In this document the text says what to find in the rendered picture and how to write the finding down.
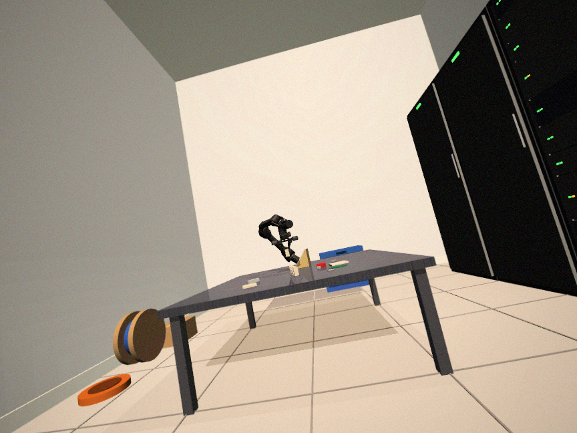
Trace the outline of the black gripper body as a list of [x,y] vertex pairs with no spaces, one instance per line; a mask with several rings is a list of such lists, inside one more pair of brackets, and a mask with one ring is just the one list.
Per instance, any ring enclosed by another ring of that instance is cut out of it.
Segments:
[[[279,231],[279,236],[280,236],[280,234],[284,234],[284,233],[287,233],[287,231],[286,231],[286,230]],[[298,239],[299,239],[299,238],[298,238],[297,236],[294,236],[294,237],[292,237],[292,238],[289,238],[289,239],[283,240],[283,241],[282,241],[282,240],[280,240],[280,241],[277,241],[277,240],[272,241],[271,244],[272,244],[272,245],[276,245],[277,243],[278,243],[278,244],[282,244],[283,242],[287,242],[287,241],[288,241],[288,242],[291,242],[291,241],[296,241],[296,240],[298,240]]]

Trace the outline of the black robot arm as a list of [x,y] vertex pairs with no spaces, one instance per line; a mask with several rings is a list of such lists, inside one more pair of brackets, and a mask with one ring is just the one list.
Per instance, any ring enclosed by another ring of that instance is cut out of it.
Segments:
[[[286,220],[282,216],[279,216],[277,214],[274,214],[270,219],[266,221],[262,221],[258,226],[259,227],[258,233],[262,238],[268,239],[270,242],[272,242],[277,239],[274,236],[272,236],[272,233],[268,228],[268,226],[270,225],[278,227],[278,231],[283,231],[292,228],[293,222],[291,220]],[[290,231],[284,234],[280,234],[281,240],[289,239],[289,237],[291,237]],[[282,247],[278,245],[278,243],[275,245],[275,247],[277,247],[281,251],[282,256],[286,259],[287,262],[292,261],[297,264],[300,257],[296,256],[295,252],[291,248],[289,253],[290,256],[286,257],[286,254],[284,253]]]

